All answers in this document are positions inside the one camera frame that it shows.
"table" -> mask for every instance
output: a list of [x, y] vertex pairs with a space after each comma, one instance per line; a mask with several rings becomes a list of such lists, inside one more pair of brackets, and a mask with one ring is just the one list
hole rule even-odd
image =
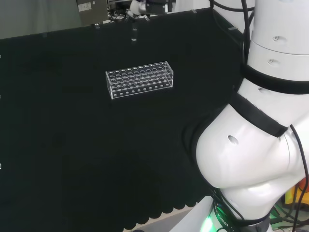
[[[120, 232], [209, 194], [181, 133], [224, 106], [238, 46], [210, 9], [0, 41], [0, 231]], [[111, 100], [105, 72], [159, 61], [174, 87]]]

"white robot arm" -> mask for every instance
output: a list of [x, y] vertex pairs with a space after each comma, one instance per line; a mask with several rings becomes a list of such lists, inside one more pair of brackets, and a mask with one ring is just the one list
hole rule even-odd
[[[130, 9], [136, 15], [143, 12], [136, 0]], [[228, 104], [201, 134], [196, 158], [236, 218], [259, 224], [253, 230], [271, 232], [271, 208], [305, 177], [292, 124], [309, 165], [309, 1], [256, 0], [254, 17], [246, 65], [255, 78], [245, 76], [236, 103]], [[264, 119], [273, 122], [268, 126]], [[272, 133], [276, 123], [285, 128], [282, 133]], [[211, 216], [219, 228], [225, 220], [217, 210], [215, 206]]]

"yellow object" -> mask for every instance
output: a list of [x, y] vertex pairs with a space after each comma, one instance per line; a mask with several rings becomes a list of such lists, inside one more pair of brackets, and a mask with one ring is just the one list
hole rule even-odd
[[[286, 193], [285, 193], [285, 199], [284, 199], [284, 202], [286, 204], [291, 204], [293, 202], [293, 198], [294, 198], [294, 190], [295, 190], [295, 186], [293, 188], [291, 188], [290, 190], [288, 190]], [[297, 193], [296, 193], [296, 203], [298, 202], [299, 200], [299, 197], [300, 197], [300, 194], [301, 194], [301, 190], [299, 188], [297, 188]], [[301, 201], [303, 204], [307, 204], [309, 205], [309, 192], [306, 192], [304, 197], [303, 197], [303, 200]]]

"green light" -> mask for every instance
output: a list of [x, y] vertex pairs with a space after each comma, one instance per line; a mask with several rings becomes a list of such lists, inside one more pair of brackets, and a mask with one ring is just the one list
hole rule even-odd
[[200, 232], [209, 232], [212, 228], [212, 220], [210, 217], [207, 217], [202, 224]]

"black band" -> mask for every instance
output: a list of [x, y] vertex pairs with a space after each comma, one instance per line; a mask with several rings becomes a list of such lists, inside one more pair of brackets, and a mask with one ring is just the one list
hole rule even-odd
[[278, 138], [287, 130], [287, 127], [273, 120], [263, 111], [256, 108], [250, 101], [234, 91], [230, 105], [248, 122], [272, 136]]
[[262, 88], [286, 94], [309, 94], [309, 81], [290, 81], [279, 79], [261, 73], [249, 65], [241, 65], [240, 71], [244, 78]]
[[224, 207], [213, 201], [213, 209], [221, 226], [231, 232], [255, 232], [254, 229], [259, 228], [259, 232], [266, 232], [269, 228], [270, 218], [268, 213], [265, 217], [256, 220], [241, 220], [235, 215], [229, 215]]

